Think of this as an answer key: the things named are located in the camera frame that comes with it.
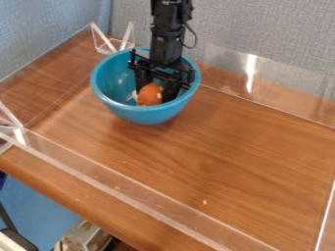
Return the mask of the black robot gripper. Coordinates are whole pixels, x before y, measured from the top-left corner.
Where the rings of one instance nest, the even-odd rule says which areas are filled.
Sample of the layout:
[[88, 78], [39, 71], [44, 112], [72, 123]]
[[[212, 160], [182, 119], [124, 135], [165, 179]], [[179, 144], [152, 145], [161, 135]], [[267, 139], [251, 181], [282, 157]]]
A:
[[180, 83], [173, 74], [165, 74], [159, 68], [172, 67], [179, 70], [183, 48], [194, 48], [184, 43], [186, 31], [195, 31], [188, 25], [192, 19], [192, 0], [151, 0], [151, 47], [149, 55], [141, 55], [139, 49], [129, 51], [128, 68], [135, 73], [136, 92], [152, 82], [153, 78], [167, 80], [163, 90], [163, 100], [169, 102], [176, 98]]

